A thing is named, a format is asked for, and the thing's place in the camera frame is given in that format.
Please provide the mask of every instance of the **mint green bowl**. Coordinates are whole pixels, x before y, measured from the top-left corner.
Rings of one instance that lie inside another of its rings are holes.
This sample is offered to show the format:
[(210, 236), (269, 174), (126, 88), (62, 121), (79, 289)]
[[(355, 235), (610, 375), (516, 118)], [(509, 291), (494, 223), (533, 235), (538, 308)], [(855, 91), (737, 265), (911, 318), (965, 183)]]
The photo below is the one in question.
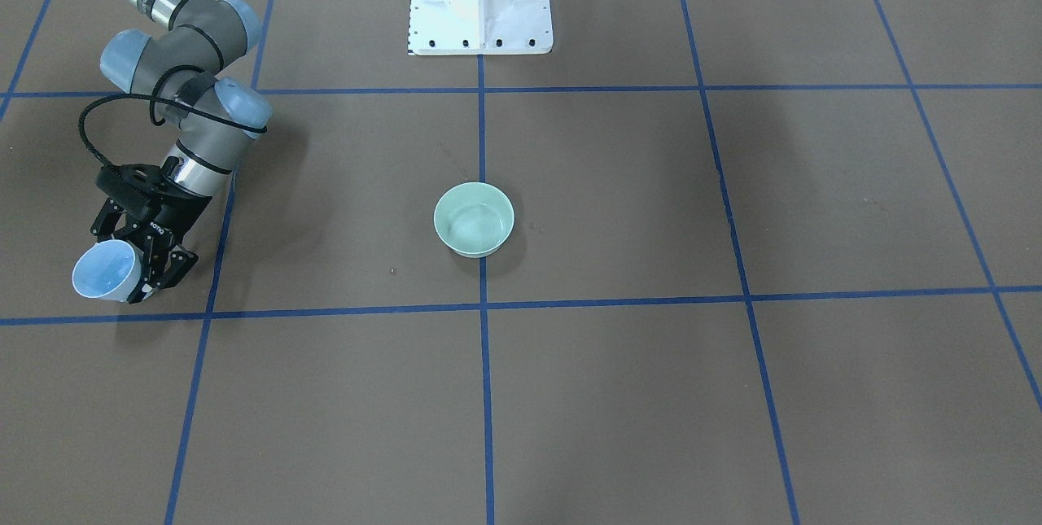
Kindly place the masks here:
[(514, 206), (488, 183), (449, 189), (435, 206), (435, 231), (445, 246), (467, 258), (494, 253), (514, 229)]

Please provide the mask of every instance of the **blue joint cap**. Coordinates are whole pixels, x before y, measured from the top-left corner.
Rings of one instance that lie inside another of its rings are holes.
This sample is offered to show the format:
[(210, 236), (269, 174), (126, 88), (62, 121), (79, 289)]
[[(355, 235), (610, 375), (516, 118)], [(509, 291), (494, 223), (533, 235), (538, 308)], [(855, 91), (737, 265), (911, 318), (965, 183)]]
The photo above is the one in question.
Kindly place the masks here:
[[(250, 128), (264, 128), (271, 118), (271, 103), (264, 99), (263, 95), (253, 92), (252, 89), (244, 86), (232, 77), (224, 77), (214, 86), (217, 92), (217, 99), (224, 106), (224, 111), (232, 121)], [(252, 140), (259, 139), (257, 132), (246, 132)]]
[(253, 49), (253, 46), (259, 42), (264, 25), (260, 24), (259, 18), (248, 3), (241, 0), (221, 0), (221, 2), (227, 2), (238, 14), (239, 20), (243, 21), (243, 28), (246, 28), (246, 53), (249, 53), (250, 49)]
[(138, 61), (141, 61), (141, 54), (150, 40), (151, 36), (145, 32), (130, 28), (113, 36), (105, 50), (101, 51), (101, 74), (108, 77), (116, 88), (122, 89), (124, 94), (130, 94)]

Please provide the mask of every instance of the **cup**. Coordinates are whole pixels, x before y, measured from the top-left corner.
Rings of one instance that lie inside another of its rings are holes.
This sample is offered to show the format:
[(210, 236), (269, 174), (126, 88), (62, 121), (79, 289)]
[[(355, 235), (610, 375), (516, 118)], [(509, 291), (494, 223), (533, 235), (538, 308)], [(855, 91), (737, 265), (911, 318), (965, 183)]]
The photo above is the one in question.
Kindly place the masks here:
[(72, 286), (89, 299), (126, 301), (140, 280), (141, 254), (126, 241), (94, 244), (72, 270)]

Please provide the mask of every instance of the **light blue cup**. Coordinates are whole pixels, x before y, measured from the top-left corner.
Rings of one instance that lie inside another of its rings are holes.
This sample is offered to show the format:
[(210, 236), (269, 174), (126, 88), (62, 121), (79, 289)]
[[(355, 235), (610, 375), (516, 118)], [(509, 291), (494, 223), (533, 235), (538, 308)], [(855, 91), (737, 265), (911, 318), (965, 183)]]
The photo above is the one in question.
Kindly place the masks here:
[(503, 246), (514, 229), (514, 206), (488, 183), (449, 189), (435, 206), (435, 231), (458, 255), (481, 258)]
[(138, 280), (141, 254), (126, 241), (94, 244), (72, 270), (72, 286), (89, 299), (126, 301)]

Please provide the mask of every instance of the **black cable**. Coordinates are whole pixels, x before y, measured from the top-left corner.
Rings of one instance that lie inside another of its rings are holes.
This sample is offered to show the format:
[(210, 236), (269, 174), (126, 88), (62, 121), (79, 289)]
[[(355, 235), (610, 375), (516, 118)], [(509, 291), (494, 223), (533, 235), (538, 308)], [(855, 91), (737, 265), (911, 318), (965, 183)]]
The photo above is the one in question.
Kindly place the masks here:
[[(159, 92), (163, 92), (163, 86), (167, 84), (167, 80), (170, 79), (174, 73), (178, 72), (197, 72), (202, 73), (202, 70), (196, 68), (196, 66), (173, 66), (173, 68), (166, 70), (166, 73), (159, 76), (159, 79), (155, 82), (155, 88), (152, 88), (152, 95), (154, 98), (158, 98)], [(153, 127), (162, 127), (162, 125), (167, 124), (167, 118), (156, 118), (155, 117), (155, 101), (152, 99), (148, 103), (148, 120), (152, 121)]]
[(108, 160), (108, 157), (105, 157), (105, 155), (102, 154), (101, 151), (98, 151), (97, 147), (95, 147), (94, 144), (91, 144), (91, 141), (86, 136), (86, 127), (85, 127), (86, 117), (89, 116), (90, 113), (93, 113), (94, 109), (98, 108), (98, 106), (103, 106), (105, 105), (105, 103), (108, 102), (120, 101), (120, 99), (144, 99), (144, 101), (151, 103), (166, 103), (166, 105), (168, 106), (177, 106), (177, 108), (184, 109), (185, 113), (196, 114), (196, 116), (198, 117), (205, 118), (208, 121), (219, 122), (219, 124), (229, 125), (229, 127), (241, 128), (244, 129), (244, 131), (246, 132), (256, 132), (256, 134), (264, 134), (264, 132), (268, 132), (268, 127), (264, 128), (248, 127), (248, 125), (239, 124), (239, 122), (237, 121), (228, 121), (221, 117), (215, 117), (213, 114), (203, 113), (203, 110), (195, 109), (193, 108), (193, 106), (187, 106), (184, 105), (184, 103), (175, 102), (172, 99), (158, 98), (158, 96), (155, 95), (145, 95), (145, 94), (107, 95), (105, 96), (105, 98), (95, 99), (94, 102), (90, 102), (86, 108), (83, 108), (82, 113), (79, 114), (79, 139), (82, 140), (83, 146), (85, 146), (86, 150), (89, 150), (90, 153), (94, 155), (94, 158), (97, 158), (98, 161), (100, 161), (101, 165), (105, 167), (105, 169), (109, 170), (115, 170), (116, 166), (113, 165), (113, 162)]

